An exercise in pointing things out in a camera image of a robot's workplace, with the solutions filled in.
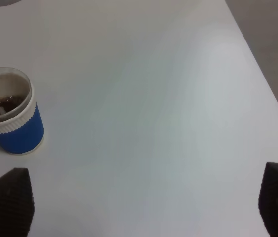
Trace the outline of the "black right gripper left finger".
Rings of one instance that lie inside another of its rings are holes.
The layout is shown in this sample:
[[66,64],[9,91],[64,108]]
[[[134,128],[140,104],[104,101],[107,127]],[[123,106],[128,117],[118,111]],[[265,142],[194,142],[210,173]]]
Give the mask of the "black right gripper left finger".
[[28,169],[14,168],[0,177],[0,237],[26,237],[34,213]]

